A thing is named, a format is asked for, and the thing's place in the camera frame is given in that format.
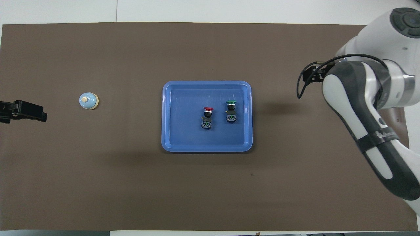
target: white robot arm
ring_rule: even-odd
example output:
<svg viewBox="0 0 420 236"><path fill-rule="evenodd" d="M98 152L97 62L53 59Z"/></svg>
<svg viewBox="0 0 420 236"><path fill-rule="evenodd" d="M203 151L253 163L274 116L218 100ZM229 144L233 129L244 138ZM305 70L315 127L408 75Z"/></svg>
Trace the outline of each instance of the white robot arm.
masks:
<svg viewBox="0 0 420 236"><path fill-rule="evenodd" d="M337 62L324 77L324 98L384 186L420 215L420 156L398 141L377 112L420 101L420 12L396 8L381 15L337 56L355 53L382 64L355 56Z"/></svg>

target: black strap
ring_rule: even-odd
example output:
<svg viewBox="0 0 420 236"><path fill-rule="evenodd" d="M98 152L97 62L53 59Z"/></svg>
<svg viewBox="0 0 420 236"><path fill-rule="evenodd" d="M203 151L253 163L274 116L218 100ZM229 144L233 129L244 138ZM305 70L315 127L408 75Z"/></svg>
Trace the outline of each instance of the black strap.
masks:
<svg viewBox="0 0 420 236"><path fill-rule="evenodd" d="M356 144L359 150L364 153L381 143L394 139L399 139L398 135L391 127L386 127L360 138Z"/></svg>

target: black cable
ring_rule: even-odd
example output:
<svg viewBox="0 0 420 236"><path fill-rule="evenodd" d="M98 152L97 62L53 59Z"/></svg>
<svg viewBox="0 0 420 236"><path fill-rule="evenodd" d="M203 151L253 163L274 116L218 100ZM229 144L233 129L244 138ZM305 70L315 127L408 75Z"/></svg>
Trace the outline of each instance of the black cable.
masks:
<svg viewBox="0 0 420 236"><path fill-rule="evenodd" d="M379 58L377 58L377 57L374 57L374 56L371 56L371 55L367 55L367 54L345 54L345 55L342 55L342 56L334 57L334 58L332 58L332 59L330 59L330 60L328 60L328 61L326 61L326 62L322 63L320 66L318 66L318 67L317 67L317 68L316 68L316 69L312 72L312 74L309 76L308 80L305 82L305 85L303 86L302 91L301 91L301 92L300 92L300 94L299 94L299 82L300 82L300 77L302 77L302 75L303 75L304 71L305 71L308 67L310 67L310 66L312 66L312 65L314 65L314 64L317 64L316 62L312 62L312 63L310 63L309 65L307 65L307 66L306 66L306 67L302 70L302 72L301 72L301 73L300 73L300 75L299 75L299 78L298 78L298 80L297 80L297 86L296 86L296 95L297 95L297 98L298 98L298 99L300 99L300 98L302 97L303 92L305 91L306 86L308 86L308 85L310 84L310 78L312 78L312 77L315 75L315 73L317 73L317 72L318 72L318 70L320 70L322 67L326 66L328 63L331 63L331 62L333 62L333 61L335 61L335 60L337 60L337 59L347 58L347 57L363 57L363 58L370 58L370 59L372 59L372 60L375 60L375 61L379 62L379 63L380 63L383 67L385 67L386 69L388 69L388 67L386 66L386 64L385 64L383 61L381 61L381 59L379 59ZM383 90L383 88L382 88L382 84L381 84L381 82L379 81L379 79L378 79L378 78L376 78L376 80L379 82L379 86L380 86L380 93L382 93L382 90Z"/></svg>

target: brown table surface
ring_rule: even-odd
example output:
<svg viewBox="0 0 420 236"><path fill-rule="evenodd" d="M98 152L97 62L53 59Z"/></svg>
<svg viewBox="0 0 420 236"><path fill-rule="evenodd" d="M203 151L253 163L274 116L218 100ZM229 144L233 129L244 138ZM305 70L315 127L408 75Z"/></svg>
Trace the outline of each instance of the brown table surface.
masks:
<svg viewBox="0 0 420 236"><path fill-rule="evenodd" d="M362 27L4 25L1 100L42 105L48 121L0 125L0 229L416 230L321 84L295 95L300 70ZM176 80L250 83L251 150L165 151L162 87ZM97 109L80 107L84 92Z"/></svg>

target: tray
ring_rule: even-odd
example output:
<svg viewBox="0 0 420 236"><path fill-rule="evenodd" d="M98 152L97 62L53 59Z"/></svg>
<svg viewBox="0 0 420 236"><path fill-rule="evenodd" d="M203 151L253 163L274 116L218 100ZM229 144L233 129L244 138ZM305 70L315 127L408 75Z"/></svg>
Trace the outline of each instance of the tray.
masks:
<svg viewBox="0 0 420 236"><path fill-rule="evenodd" d="M252 146L251 86L245 81L170 81L162 92L162 146L169 152L245 152ZM228 100L237 120L226 121ZM214 108L211 129L201 127Z"/></svg>

